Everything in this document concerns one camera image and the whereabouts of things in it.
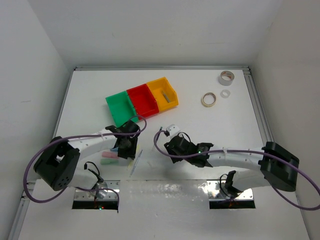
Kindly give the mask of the blue pen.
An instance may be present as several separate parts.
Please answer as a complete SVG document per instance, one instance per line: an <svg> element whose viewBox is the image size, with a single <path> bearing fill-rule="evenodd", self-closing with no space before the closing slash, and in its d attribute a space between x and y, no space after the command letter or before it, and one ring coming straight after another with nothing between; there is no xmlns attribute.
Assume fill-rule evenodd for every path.
<svg viewBox="0 0 320 240"><path fill-rule="evenodd" d="M134 160L134 163L133 163L133 166L132 166L132 169L131 169L129 177L131 177L133 175L133 173L134 173L134 171L135 171L135 169L136 169L136 167L138 165L138 162L139 162L139 160L141 158L142 153L143 153L143 150L140 151L140 153L138 154L138 156Z"/></svg>

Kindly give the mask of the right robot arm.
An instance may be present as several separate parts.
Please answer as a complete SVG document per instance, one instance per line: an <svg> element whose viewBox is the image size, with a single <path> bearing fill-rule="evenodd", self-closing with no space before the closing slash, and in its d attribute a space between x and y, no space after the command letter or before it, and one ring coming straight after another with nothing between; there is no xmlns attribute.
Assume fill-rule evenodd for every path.
<svg viewBox="0 0 320 240"><path fill-rule="evenodd" d="M297 185L299 159L279 144L268 141L261 150L245 152L219 150L212 143L194 144L176 135L164 144L173 163L182 160L198 168L233 167L222 185L224 195L237 196L251 188L271 186L277 190L294 192Z"/></svg>

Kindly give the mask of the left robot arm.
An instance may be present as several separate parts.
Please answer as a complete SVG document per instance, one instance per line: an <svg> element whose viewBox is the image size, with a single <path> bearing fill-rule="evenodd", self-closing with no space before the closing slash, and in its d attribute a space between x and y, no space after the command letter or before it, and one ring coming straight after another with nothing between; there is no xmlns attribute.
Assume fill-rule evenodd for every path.
<svg viewBox="0 0 320 240"><path fill-rule="evenodd" d="M140 127L129 120L120 127L107 126L92 137L63 139L58 136L42 152L33 170L54 191L66 187L94 189L103 178L80 162L99 152L106 152L108 159L134 160L140 131Z"/></svg>

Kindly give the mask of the yellow pen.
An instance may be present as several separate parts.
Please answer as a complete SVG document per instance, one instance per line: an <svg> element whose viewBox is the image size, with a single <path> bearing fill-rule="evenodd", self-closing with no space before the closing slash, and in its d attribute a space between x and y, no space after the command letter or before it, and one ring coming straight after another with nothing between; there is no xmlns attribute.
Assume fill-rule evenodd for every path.
<svg viewBox="0 0 320 240"><path fill-rule="evenodd" d="M134 157L133 160L131 160L131 161L129 162L129 164L128 164L128 166L127 166L127 170L132 169L134 163L135 163L136 160L138 159L138 156L139 156L140 152L141 152L141 145L138 144L137 147L136 147L135 157Z"/></svg>

